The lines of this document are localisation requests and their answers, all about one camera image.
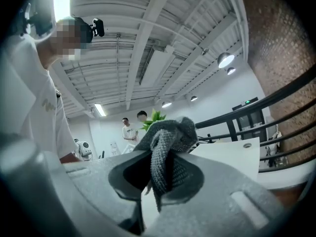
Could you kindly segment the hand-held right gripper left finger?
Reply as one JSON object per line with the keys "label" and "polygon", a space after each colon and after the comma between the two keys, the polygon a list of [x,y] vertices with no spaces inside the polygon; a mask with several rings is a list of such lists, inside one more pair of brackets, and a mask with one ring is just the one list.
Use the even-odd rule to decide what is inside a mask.
{"label": "hand-held right gripper left finger", "polygon": [[152,235],[141,196],[150,179],[150,151],[65,165],[77,235]]}

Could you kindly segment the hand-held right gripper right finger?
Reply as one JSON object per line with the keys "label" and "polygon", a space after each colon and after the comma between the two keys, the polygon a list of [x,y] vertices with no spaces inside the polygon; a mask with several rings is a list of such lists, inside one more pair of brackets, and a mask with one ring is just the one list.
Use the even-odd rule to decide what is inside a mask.
{"label": "hand-held right gripper right finger", "polygon": [[261,237],[284,214],[281,202],[237,169],[192,154],[172,154],[184,183],[161,197],[150,237]]}

